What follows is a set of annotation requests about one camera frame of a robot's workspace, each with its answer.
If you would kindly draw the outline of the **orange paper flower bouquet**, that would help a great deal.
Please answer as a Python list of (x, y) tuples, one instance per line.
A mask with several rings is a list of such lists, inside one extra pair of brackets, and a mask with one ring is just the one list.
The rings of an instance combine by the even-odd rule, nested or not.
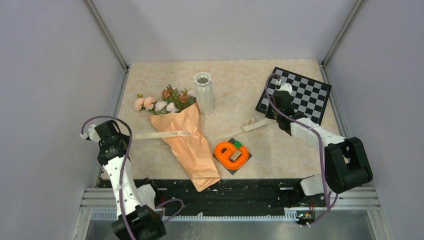
[(133, 108), (137, 112), (149, 112), (150, 124), (158, 133), (188, 132), (188, 136), (169, 136), (163, 138), (163, 141), (170, 147), (198, 192), (221, 179), (202, 131), (201, 114), (193, 91), (167, 85), (160, 99), (138, 93)]

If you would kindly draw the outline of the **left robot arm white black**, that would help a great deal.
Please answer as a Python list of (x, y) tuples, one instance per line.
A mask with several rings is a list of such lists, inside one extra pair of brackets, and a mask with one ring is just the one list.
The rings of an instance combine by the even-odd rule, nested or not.
[(111, 224), (120, 240), (158, 240), (166, 228), (155, 206), (160, 193), (152, 180), (145, 178), (138, 192), (127, 155), (130, 136), (121, 133), (115, 120), (94, 127), (99, 136), (97, 160), (108, 174), (116, 204), (116, 221)]

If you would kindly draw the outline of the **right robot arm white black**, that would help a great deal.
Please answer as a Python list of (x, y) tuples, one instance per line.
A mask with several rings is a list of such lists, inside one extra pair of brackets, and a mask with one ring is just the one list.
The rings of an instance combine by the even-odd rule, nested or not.
[(279, 128), (319, 152), (321, 173), (300, 180), (293, 192), (299, 206), (307, 206), (314, 195), (336, 194), (371, 182), (374, 178), (363, 142), (331, 133), (299, 111), (294, 111), (290, 91), (265, 94), (269, 101), (266, 117), (276, 120)]

